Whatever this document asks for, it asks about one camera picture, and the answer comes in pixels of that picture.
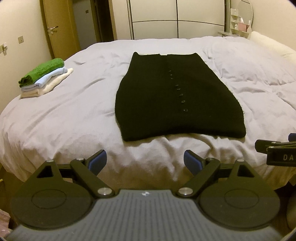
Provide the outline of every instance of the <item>bed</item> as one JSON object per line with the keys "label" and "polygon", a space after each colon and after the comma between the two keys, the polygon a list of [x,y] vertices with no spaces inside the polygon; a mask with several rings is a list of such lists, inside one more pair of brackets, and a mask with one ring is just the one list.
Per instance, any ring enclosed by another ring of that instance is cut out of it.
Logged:
{"label": "bed", "polygon": [[[134,52],[199,54],[241,104],[245,138],[176,134],[124,142],[115,96]],[[183,162],[187,149],[223,163],[243,158],[273,189],[296,173],[293,167],[267,166],[266,155],[254,148],[257,139],[285,142],[296,132],[296,68],[247,39],[97,43],[70,57],[65,67],[74,72],[53,91],[37,98],[16,97],[0,115],[0,161],[22,181],[47,159],[69,163],[100,149],[106,150],[108,161],[98,176],[115,190],[176,190],[192,177]]]}

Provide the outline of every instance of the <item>wardrobe door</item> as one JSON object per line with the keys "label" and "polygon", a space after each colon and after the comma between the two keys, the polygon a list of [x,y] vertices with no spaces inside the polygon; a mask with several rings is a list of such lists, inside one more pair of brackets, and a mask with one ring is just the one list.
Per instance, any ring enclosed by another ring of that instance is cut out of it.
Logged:
{"label": "wardrobe door", "polygon": [[177,0],[179,38],[217,36],[224,31],[224,0]]}
{"label": "wardrobe door", "polygon": [[218,31],[224,31],[224,26],[209,23],[179,21],[180,39],[192,39],[204,36],[218,36]]}
{"label": "wardrobe door", "polygon": [[133,23],[135,39],[177,38],[177,21],[144,21]]}
{"label": "wardrobe door", "polygon": [[176,0],[128,0],[134,39],[177,38]]}

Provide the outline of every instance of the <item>light switch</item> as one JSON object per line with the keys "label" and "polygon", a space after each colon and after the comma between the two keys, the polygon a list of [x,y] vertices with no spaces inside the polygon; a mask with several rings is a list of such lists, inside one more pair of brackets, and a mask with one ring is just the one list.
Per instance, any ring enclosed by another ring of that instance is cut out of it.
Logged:
{"label": "light switch", "polygon": [[19,44],[23,43],[24,42],[24,37],[21,36],[21,37],[18,37],[18,40],[19,40]]}

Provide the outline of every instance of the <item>white pillow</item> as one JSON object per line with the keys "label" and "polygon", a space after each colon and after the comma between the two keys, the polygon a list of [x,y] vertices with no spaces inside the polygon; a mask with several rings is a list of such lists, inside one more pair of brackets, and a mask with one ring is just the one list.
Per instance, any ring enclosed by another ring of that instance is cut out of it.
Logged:
{"label": "white pillow", "polygon": [[291,49],[290,47],[281,44],[274,39],[264,36],[256,31],[251,32],[251,36],[249,39],[261,46],[265,46],[273,52],[278,53],[280,56],[286,58],[293,64],[296,64],[296,51]]}

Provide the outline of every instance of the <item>black skirt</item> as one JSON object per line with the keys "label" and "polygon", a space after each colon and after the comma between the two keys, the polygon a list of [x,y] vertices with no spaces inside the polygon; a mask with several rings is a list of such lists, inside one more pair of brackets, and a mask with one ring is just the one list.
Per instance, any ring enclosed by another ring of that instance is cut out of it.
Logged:
{"label": "black skirt", "polygon": [[134,53],[116,94],[124,141],[198,133],[243,138],[242,108],[201,57]]}

